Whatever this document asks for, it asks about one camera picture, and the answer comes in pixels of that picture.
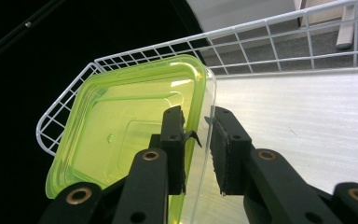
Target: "clear plastic container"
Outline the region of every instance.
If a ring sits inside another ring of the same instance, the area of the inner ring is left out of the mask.
[[[197,131],[204,149],[186,143],[185,169],[189,174],[193,149],[205,163],[209,125],[213,116],[213,73],[197,58],[179,55],[90,77],[80,88],[46,182],[55,198],[80,181],[103,189],[126,176],[134,155],[148,148],[150,136],[160,133],[163,112],[180,105],[186,132]],[[198,191],[199,183],[189,185]],[[183,196],[170,198],[170,223],[179,220]]]

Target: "black background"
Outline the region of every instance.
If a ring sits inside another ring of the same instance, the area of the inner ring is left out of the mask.
[[[0,39],[48,0],[0,0]],[[36,123],[94,59],[200,33],[186,1],[65,1],[0,54],[0,223],[36,223],[53,157]]]

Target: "dish rack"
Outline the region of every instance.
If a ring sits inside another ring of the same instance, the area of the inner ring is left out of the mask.
[[[312,23],[312,18],[334,10],[351,15]],[[336,40],[342,35],[352,38],[347,49],[336,48]],[[326,38],[331,42],[328,47],[318,48],[326,44],[323,41]],[[80,72],[38,121],[39,146],[51,156],[55,155],[77,91],[88,77],[178,54],[197,57],[217,78],[358,67],[358,0],[335,1],[96,59]]]

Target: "white wire basket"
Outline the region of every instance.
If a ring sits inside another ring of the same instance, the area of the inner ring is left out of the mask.
[[[351,16],[311,21],[318,15],[337,10],[350,12]],[[348,36],[351,40],[348,49],[336,48],[340,36]],[[301,74],[320,69],[358,67],[358,1],[335,1],[96,59],[38,121],[38,144],[48,154],[55,155],[77,91],[88,77],[178,54],[196,56],[218,77]]]

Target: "translucent green lid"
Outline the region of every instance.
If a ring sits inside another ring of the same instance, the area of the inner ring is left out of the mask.
[[[207,74],[197,58],[179,55],[86,80],[75,98],[48,172],[47,196],[55,198],[61,190],[80,181],[104,189],[126,176],[134,155],[148,148],[152,133],[160,133],[167,108],[180,105],[186,131],[196,131]],[[187,174],[193,148],[194,141],[189,141]]]

